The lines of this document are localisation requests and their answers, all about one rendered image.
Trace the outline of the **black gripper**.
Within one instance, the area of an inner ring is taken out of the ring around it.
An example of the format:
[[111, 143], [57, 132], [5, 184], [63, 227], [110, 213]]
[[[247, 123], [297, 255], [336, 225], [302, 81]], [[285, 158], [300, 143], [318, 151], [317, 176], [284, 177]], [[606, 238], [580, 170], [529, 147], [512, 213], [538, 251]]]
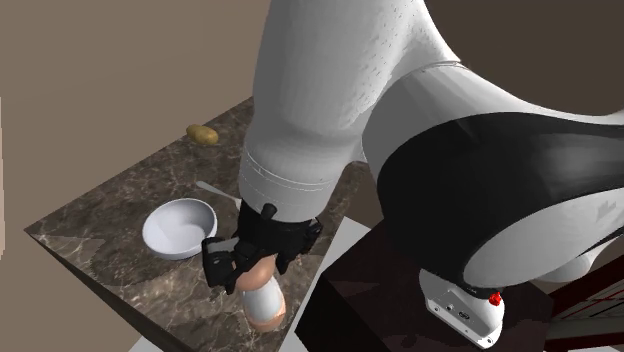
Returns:
[[278, 254], [275, 260], [280, 275], [284, 275], [290, 263], [299, 254], [307, 254], [323, 230], [317, 219], [303, 222], [274, 220], [277, 208], [266, 203], [260, 212], [245, 201], [241, 203], [238, 216], [237, 237], [224, 239], [208, 237], [202, 240], [202, 265], [210, 288], [221, 286], [231, 295], [242, 266], [235, 263], [234, 249], [250, 257], [260, 251], [263, 255]]

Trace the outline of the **white and peach bottle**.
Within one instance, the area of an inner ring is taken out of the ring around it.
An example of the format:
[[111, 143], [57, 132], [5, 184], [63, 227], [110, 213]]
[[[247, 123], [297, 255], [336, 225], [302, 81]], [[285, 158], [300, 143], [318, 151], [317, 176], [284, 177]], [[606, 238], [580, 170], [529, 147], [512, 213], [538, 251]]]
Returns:
[[274, 277], [275, 256], [262, 258], [236, 281], [250, 326], [259, 332], [275, 330], [283, 321], [286, 304]]

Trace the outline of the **white bowl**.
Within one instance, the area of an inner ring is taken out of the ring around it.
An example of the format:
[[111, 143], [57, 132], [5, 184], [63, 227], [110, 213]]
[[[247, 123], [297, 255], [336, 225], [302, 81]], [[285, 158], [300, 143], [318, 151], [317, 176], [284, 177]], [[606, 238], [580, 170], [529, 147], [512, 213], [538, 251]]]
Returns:
[[213, 208], [194, 198], [181, 198], [152, 211], [142, 227], [142, 239], [157, 257], [182, 260], [201, 252], [205, 238], [214, 237], [218, 220]]

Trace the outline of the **grey spoon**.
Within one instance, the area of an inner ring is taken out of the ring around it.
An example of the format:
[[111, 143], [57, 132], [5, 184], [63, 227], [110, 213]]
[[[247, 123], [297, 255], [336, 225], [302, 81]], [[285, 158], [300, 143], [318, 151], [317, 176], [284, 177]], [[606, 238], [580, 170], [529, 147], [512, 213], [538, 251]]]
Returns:
[[214, 194], [217, 194], [217, 195], [220, 195], [220, 196], [223, 196], [232, 200], [235, 203], [236, 208], [240, 210], [241, 204], [242, 204], [242, 200], [240, 198], [229, 195], [204, 181], [196, 181], [195, 184], [201, 189], [204, 189], [208, 192], [211, 192], [211, 193], [214, 193]]

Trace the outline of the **dark robot stand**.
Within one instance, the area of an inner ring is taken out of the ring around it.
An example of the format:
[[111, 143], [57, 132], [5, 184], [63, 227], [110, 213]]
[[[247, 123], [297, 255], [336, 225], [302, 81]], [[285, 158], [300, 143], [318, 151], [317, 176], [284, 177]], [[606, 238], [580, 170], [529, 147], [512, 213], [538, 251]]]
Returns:
[[320, 275], [295, 333], [309, 352], [543, 352], [552, 300], [531, 283], [503, 290], [503, 331], [481, 350], [428, 312], [419, 268], [376, 225]]

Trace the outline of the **brown potato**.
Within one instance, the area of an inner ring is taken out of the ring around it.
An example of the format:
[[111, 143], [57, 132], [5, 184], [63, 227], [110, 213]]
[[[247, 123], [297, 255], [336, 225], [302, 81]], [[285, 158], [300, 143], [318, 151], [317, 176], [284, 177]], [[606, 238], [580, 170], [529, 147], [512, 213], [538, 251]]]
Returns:
[[207, 126], [192, 124], [186, 128], [186, 134], [190, 140], [202, 145], [214, 145], [218, 143], [218, 133]]

